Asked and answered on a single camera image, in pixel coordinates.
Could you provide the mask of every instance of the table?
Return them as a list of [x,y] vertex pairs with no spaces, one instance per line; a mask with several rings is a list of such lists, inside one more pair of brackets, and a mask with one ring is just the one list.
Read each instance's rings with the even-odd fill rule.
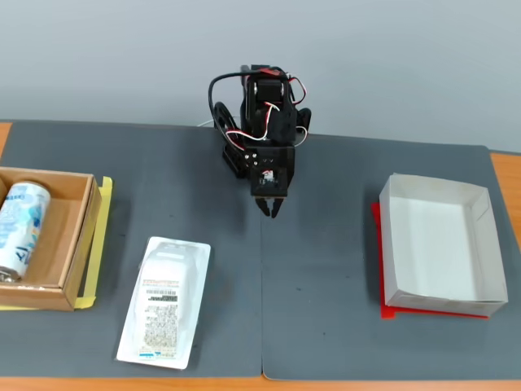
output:
[[[11,124],[0,124],[0,152],[7,140]],[[505,198],[510,220],[518,242],[521,243],[521,156],[492,154],[501,191]],[[264,377],[251,379],[193,379],[193,380],[95,380],[95,379],[16,379],[0,380],[2,389],[518,389],[521,381],[465,381],[465,382],[282,382]]]

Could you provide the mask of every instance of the white wall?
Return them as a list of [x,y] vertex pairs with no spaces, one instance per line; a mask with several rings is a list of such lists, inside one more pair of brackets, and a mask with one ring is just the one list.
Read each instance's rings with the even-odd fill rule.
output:
[[521,152],[519,0],[0,0],[3,119],[195,125],[251,63],[301,77],[314,133]]

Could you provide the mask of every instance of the label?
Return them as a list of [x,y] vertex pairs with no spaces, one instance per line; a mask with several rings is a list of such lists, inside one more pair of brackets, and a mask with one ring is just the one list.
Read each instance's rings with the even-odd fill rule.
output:
[[175,358],[177,351],[178,281],[143,281],[141,359]]

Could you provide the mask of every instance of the plastic packaging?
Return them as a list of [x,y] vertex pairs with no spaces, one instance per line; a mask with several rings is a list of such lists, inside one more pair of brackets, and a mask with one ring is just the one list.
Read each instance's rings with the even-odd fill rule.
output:
[[186,368],[209,257],[207,244],[160,237],[149,239],[117,360]]

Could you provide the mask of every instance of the yellow tape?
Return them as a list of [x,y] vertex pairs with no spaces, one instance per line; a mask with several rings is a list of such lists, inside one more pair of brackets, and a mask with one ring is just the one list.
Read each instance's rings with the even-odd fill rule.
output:
[[[83,297],[78,297],[74,303],[75,310],[90,308],[96,301],[96,288],[98,287],[99,267],[101,266],[101,255],[103,252],[103,242],[107,231],[108,211],[111,206],[112,179],[103,177],[103,185],[99,188],[101,194],[101,205],[99,207],[98,220],[94,228],[94,238],[90,249],[89,267],[85,278],[85,289]],[[10,307],[0,305],[0,311],[27,311],[37,310],[36,308]]]

